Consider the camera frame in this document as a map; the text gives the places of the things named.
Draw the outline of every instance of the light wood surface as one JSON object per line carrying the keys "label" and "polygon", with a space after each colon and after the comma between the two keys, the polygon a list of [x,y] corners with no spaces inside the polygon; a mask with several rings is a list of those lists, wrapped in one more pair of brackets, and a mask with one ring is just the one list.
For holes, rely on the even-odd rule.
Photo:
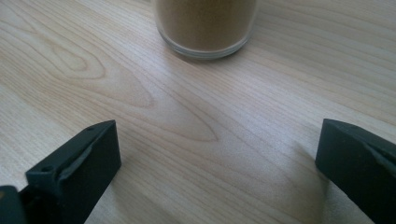
{"label": "light wood surface", "polygon": [[396,2],[262,1],[235,55],[180,57],[143,0],[0,0],[0,185],[115,119],[87,223],[372,223],[315,167],[322,120],[396,142]]}

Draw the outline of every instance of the black plastic object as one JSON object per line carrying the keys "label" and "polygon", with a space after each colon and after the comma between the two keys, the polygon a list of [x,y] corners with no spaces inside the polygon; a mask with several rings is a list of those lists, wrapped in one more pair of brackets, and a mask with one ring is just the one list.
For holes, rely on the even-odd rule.
{"label": "black plastic object", "polygon": [[116,121],[92,125],[27,171],[20,193],[0,187],[0,223],[84,223],[120,166]]}
{"label": "black plastic object", "polygon": [[318,169],[375,223],[396,223],[396,146],[362,128],[323,121]]}

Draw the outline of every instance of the table surface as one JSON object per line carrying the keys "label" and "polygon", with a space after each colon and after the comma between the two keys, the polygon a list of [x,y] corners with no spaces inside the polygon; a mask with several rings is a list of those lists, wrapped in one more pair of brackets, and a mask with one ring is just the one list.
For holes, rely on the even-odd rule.
{"label": "table surface", "polygon": [[144,0],[0,0],[0,185],[117,121],[86,223],[372,223],[315,167],[323,119],[396,141],[396,2],[265,0],[234,55],[181,57]]}

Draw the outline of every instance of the glass jar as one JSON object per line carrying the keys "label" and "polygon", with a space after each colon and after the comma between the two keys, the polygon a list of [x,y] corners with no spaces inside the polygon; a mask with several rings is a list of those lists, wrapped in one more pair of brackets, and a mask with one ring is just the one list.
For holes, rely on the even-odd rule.
{"label": "glass jar", "polygon": [[216,59],[250,37],[259,0],[152,0],[158,31],[175,51]]}

